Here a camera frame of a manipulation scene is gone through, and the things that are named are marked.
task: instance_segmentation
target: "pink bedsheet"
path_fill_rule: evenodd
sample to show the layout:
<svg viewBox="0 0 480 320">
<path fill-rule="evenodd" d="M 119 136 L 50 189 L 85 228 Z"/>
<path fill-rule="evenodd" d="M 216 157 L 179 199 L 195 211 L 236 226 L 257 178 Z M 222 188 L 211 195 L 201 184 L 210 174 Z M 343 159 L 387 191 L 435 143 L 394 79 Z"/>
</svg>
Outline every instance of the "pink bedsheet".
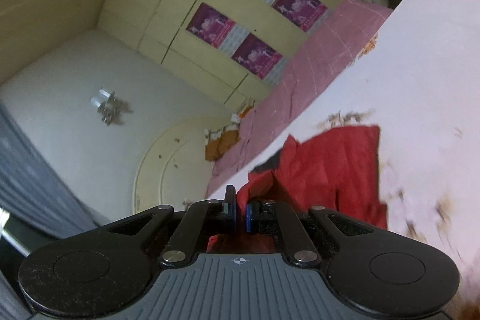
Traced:
<svg viewBox="0 0 480 320">
<path fill-rule="evenodd" d="M 240 141 L 217 160 L 206 196 L 263 151 L 355 60 L 392 10 L 345 0 L 306 40 L 279 85 L 240 124 Z"/>
</svg>

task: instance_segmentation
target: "metal screw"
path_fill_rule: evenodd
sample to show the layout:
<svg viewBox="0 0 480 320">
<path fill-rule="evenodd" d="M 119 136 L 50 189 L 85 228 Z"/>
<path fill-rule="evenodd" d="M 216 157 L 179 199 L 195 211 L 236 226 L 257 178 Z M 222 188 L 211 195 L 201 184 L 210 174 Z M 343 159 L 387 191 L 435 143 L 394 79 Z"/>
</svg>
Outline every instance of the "metal screw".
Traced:
<svg viewBox="0 0 480 320">
<path fill-rule="evenodd" d="M 178 250 L 167 251 L 163 254 L 163 259 L 170 263 L 181 262 L 186 257 L 185 252 Z"/>
<path fill-rule="evenodd" d="M 317 254 L 309 250 L 298 251 L 295 253 L 294 256 L 295 256 L 295 259 L 298 260 L 299 262 L 313 262 L 318 258 Z"/>
</svg>

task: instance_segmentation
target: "crosshair logo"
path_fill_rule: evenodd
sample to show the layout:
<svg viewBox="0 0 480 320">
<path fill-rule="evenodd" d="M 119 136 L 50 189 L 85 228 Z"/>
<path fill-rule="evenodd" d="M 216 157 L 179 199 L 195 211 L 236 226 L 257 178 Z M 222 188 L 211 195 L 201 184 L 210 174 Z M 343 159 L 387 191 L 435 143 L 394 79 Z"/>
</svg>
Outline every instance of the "crosshair logo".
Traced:
<svg viewBox="0 0 480 320">
<path fill-rule="evenodd" d="M 239 266 L 244 264 L 245 262 L 248 262 L 248 260 L 246 260 L 245 258 L 242 258 L 242 257 L 238 257 L 238 258 L 235 258 L 234 260 L 232 260 L 232 262 L 235 262 L 236 264 L 238 264 Z"/>
</svg>

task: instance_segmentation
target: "gray curtain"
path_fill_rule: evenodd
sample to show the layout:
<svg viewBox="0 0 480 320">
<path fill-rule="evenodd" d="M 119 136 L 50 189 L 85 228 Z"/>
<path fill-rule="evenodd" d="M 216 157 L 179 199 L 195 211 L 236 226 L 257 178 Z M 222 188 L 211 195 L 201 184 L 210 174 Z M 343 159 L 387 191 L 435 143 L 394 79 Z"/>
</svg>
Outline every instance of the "gray curtain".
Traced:
<svg viewBox="0 0 480 320">
<path fill-rule="evenodd" d="M 0 207 L 57 238 L 97 227 L 3 103 L 0 103 Z"/>
<path fill-rule="evenodd" d="M 31 316 L 31 313 L 23 306 L 1 271 L 0 295 L 1 320 L 24 320 Z"/>
</svg>

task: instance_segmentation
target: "wall fixture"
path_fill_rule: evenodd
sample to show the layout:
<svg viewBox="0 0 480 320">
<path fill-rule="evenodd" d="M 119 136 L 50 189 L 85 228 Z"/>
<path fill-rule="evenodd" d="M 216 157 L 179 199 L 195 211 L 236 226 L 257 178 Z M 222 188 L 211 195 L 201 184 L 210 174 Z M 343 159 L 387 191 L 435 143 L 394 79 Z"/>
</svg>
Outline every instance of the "wall fixture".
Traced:
<svg viewBox="0 0 480 320">
<path fill-rule="evenodd" d="M 97 108 L 97 113 L 102 115 L 102 122 L 110 125 L 112 122 L 115 124 L 123 124 L 120 119 L 122 112 L 131 112 L 130 105 L 115 97 L 115 92 L 107 92 L 103 88 L 98 91 L 98 94 L 93 97 L 90 102 Z"/>
</svg>

